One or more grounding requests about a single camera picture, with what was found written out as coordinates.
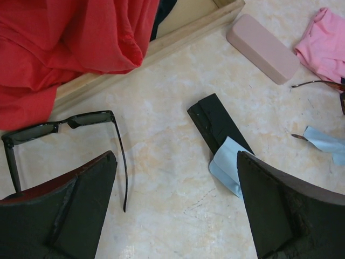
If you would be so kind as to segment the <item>dark navy garment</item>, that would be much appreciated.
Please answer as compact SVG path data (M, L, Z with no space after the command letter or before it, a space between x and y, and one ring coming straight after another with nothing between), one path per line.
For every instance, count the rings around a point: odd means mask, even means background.
M176 3L177 3L177 0L160 0L159 1L156 17L155 17L153 28L151 31L150 41L153 41L154 39L156 39L159 25L171 13Z

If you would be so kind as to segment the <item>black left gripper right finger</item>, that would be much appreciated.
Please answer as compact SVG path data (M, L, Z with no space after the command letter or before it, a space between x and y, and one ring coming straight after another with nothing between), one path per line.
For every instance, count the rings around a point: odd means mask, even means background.
M238 152L241 191L258 258L344 258L344 195Z

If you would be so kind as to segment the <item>pink glasses case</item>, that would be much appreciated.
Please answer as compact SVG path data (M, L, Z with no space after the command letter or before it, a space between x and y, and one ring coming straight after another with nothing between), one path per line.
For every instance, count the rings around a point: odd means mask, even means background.
M278 85L289 81L298 70L298 57L251 15L243 14L226 39Z

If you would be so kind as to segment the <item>pink folded t-shirt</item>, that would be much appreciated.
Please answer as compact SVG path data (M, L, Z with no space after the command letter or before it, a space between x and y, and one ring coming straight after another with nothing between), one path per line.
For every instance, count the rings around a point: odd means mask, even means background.
M319 78L344 84L344 18L321 8L294 52L300 63Z

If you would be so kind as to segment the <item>red tank top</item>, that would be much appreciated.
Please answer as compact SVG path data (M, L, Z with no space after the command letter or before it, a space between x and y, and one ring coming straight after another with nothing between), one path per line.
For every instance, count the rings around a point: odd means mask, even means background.
M57 88L125 74L146 55L158 1L1 1L1 130L45 122Z

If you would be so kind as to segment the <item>wooden clothes rack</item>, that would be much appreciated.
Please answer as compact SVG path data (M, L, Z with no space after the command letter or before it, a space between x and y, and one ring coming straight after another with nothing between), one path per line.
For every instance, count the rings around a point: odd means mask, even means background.
M57 89L52 113L65 111L219 27L230 24L244 6L244 1L186 1L176 5L169 18L170 24L149 43L147 54L139 68L128 74L84 74L61 85Z

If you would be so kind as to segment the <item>light blue cleaning cloth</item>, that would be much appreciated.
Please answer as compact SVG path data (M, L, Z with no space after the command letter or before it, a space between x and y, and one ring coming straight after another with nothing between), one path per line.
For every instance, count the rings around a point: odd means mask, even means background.
M344 165L344 139L331 137L317 129L307 126L303 135L292 134L297 139L310 142L317 149L332 154L333 162ZM237 153L247 149L230 137L226 137L209 164L210 173L235 196L243 199L237 170Z

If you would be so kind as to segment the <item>black glasses case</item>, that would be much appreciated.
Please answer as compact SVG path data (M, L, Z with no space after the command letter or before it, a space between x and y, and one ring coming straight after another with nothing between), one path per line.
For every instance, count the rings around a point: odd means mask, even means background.
M216 154L227 137L248 152L253 152L215 93L199 100L187 110L187 113L212 154Z

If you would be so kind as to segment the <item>tortoiseshell brown sunglasses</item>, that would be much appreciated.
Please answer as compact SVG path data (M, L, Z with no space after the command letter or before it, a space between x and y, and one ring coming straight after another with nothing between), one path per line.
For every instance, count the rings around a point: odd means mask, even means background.
M310 115L311 123L324 129L336 122L344 124L344 85L329 80L311 80L291 86L306 103L302 115Z

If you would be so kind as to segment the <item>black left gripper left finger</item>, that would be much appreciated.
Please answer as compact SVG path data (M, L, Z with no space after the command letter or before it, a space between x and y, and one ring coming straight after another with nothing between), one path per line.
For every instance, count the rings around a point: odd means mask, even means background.
M1 200L1 258L95 258L116 176L107 151Z

